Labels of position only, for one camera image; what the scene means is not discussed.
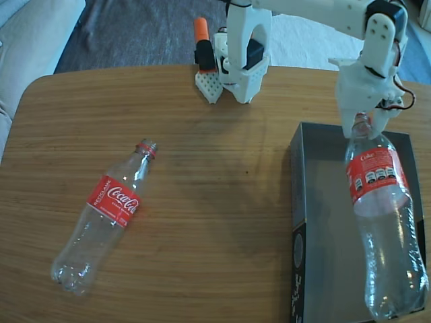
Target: black box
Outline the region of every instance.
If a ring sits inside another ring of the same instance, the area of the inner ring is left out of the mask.
[[[407,177],[426,263],[422,202],[410,136],[384,134],[396,147]],[[290,143],[291,323],[373,322],[364,301],[366,262],[344,172],[347,144],[341,127],[305,122]]]

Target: robotic arm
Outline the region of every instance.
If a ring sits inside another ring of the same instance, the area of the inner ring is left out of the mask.
[[[401,97],[406,91],[411,92],[402,86],[397,76],[407,44],[407,10],[402,2],[222,1],[228,11],[227,32],[218,32],[214,36],[218,70],[214,77],[218,77],[221,86],[231,91],[238,102],[250,102],[260,90],[270,62],[271,11],[275,11],[314,20],[364,40],[364,48],[357,60],[329,60],[339,67],[335,95],[346,138],[352,133],[358,112],[374,111],[372,125],[375,135],[378,135],[390,118],[406,109]],[[407,108],[413,103],[414,96]]]

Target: coca-cola bottle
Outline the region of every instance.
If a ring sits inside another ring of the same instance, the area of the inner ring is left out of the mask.
[[[429,284],[401,162],[384,135],[371,133],[358,114],[345,163],[366,256],[365,303],[378,321],[423,308]]]
[[[54,260],[51,277],[64,290],[85,293],[98,265],[118,242],[141,202],[143,182],[157,146],[144,139],[129,158],[99,181],[66,247]]]

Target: empty plastic bottle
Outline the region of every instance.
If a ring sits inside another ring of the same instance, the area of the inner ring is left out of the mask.
[[[371,132],[358,114],[345,164],[366,255],[365,303],[375,320],[386,320],[423,308],[429,284],[401,162],[393,144]]]
[[[144,139],[102,177],[87,200],[75,231],[54,260],[51,277],[76,295],[92,284],[100,262],[115,246],[141,202],[143,182],[157,146]]]

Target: wood grain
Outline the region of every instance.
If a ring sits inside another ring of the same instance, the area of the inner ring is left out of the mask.
[[[0,167],[0,322],[289,322],[289,142],[339,124],[336,73],[270,68],[250,105],[210,106],[190,66],[43,77]],[[411,134],[431,236],[431,88],[388,130]],[[49,277],[99,176],[143,137],[160,146],[145,207],[91,294]],[[431,245],[428,247],[428,268]],[[431,310],[400,320],[429,322]]]

